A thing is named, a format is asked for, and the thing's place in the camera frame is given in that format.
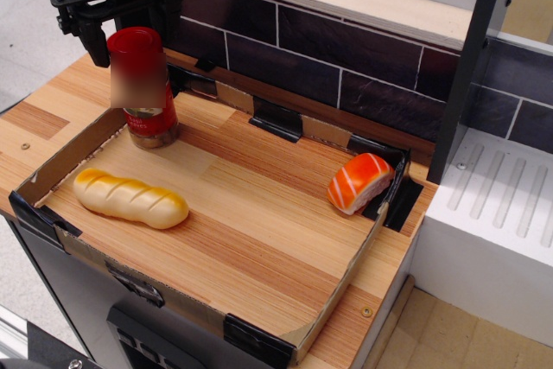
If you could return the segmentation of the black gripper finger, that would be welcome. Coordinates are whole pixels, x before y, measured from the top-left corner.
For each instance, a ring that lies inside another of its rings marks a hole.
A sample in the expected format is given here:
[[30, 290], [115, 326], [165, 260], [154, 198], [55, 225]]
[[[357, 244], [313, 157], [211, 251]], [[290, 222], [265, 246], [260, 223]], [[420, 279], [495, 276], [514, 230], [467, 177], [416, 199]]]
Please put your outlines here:
[[152, 0], [149, 7], [151, 26], [166, 44], [175, 38], [181, 15], [181, 0]]
[[80, 21], [79, 38], [97, 67], [108, 67], [110, 65], [110, 53], [107, 48], [105, 32], [101, 28], [100, 22]]

